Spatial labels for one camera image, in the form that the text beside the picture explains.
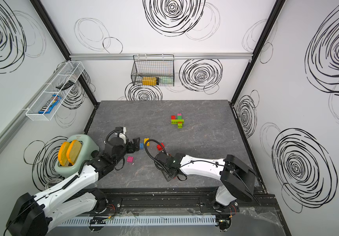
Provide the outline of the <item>yellow lego brick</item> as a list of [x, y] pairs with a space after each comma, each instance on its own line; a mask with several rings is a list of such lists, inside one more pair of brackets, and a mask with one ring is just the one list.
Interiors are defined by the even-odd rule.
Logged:
[[144, 144], [147, 145], [147, 146], [150, 146], [149, 138], [145, 138], [144, 139]]

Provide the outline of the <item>small red lego brick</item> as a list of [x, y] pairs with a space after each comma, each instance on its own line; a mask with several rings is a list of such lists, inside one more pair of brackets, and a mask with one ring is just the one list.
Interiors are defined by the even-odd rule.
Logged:
[[162, 151], [162, 150], [163, 150], [163, 147], [164, 147], [164, 144], [163, 144], [163, 143], [161, 143], [160, 145], [157, 145], [157, 149], [158, 149], [159, 151]]

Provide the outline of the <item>lime green long lego brick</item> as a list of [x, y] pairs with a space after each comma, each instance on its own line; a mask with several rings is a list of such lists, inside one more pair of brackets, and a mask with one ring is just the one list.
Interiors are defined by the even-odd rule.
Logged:
[[171, 120], [171, 124], [183, 124], [184, 120]]

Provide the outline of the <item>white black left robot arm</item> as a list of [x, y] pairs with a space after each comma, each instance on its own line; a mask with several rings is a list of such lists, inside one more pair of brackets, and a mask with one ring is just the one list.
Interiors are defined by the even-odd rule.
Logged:
[[115, 169], [126, 154], [140, 150], [140, 138], [129, 140], [125, 127], [107, 134], [104, 150], [87, 135], [75, 135], [58, 152], [58, 163], [70, 171], [65, 179], [35, 195], [21, 195], [6, 223], [5, 232], [12, 236], [45, 236], [53, 228], [73, 217], [94, 211], [103, 213], [109, 204], [98, 188], [81, 190], [97, 182]]

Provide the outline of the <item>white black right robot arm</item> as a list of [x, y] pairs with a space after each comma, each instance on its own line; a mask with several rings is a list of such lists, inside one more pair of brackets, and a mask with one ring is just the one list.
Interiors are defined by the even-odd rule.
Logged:
[[162, 143], [154, 139], [145, 141], [143, 148], [168, 182], [175, 178], [182, 181], [180, 176], [186, 181], [192, 175], [221, 182], [215, 194], [216, 207], [229, 207], [237, 200], [258, 201], [254, 195], [256, 172], [234, 155], [220, 159], [197, 158], [183, 153], [170, 155]]

